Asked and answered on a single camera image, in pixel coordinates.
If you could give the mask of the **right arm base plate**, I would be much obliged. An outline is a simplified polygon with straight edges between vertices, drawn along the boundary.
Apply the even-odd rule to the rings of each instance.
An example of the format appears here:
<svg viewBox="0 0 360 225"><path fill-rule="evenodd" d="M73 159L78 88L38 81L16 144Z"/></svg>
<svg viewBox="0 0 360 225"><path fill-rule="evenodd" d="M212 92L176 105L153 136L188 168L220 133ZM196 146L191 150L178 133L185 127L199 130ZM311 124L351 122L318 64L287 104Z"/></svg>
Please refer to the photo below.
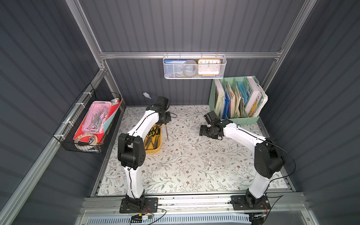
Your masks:
<svg viewBox="0 0 360 225"><path fill-rule="evenodd" d="M231 196L229 203L233 206L235 211L271 209L270 202L266 196L262 196L259 199L246 195Z"/></svg>

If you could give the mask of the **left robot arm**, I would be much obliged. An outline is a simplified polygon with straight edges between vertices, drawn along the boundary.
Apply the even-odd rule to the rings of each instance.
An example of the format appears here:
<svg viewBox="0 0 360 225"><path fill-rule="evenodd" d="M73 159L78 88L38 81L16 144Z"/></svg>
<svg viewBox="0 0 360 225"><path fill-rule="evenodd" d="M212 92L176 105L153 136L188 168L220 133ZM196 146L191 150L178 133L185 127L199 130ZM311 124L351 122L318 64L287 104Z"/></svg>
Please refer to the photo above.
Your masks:
<svg viewBox="0 0 360 225"><path fill-rule="evenodd" d="M118 136L118 160L127 176L125 200L140 208L145 206L141 181L141 166L146 158L144 141L154 125L171 121L169 106L169 99L158 97L157 102L146 108L140 121L130 131Z"/></svg>

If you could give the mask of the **yellow storage box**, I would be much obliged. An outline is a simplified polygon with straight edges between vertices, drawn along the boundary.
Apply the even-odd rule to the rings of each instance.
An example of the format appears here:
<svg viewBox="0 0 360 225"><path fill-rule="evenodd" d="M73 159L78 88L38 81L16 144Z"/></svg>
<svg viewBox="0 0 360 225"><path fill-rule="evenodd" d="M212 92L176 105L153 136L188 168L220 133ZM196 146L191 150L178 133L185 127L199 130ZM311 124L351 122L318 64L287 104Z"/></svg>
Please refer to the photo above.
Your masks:
<svg viewBox="0 0 360 225"><path fill-rule="evenodd" d="M161 148L161 126L154 125L147 134L144 147L146 154L158 153Z"/></svg>

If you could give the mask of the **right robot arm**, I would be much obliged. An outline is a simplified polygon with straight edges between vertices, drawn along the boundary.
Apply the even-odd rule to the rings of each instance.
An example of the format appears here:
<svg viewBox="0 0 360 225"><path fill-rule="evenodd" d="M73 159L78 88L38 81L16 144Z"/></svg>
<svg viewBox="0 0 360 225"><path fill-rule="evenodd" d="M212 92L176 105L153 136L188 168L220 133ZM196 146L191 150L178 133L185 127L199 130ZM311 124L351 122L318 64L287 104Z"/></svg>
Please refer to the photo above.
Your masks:
<svg viewBox="0 0 360 225"><path fill-rule="evenodd" d="M266 191L274 180L274 174L285 165L280 148L264 136L251 133L229 119L220 119L214 111L204 115L207 125L200 127L199 135L221 140L223 137L237 141L254 155L256 175L246 191L245 201L249 208L266 201Z"/></svg>

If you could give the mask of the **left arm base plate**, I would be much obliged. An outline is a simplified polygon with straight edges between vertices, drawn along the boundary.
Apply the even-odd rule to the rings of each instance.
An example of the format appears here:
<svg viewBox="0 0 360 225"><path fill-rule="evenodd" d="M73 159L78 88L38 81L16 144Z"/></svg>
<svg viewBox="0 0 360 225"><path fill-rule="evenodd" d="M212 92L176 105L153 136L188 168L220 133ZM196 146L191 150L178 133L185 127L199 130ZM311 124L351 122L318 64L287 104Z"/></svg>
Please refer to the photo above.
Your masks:
<svg viewBox="0 0 360 225"><path fill-rule="evenodd" d="M158 198L145 197L140 199L124 198L119 213L155 213L158 210Z"/></svg>

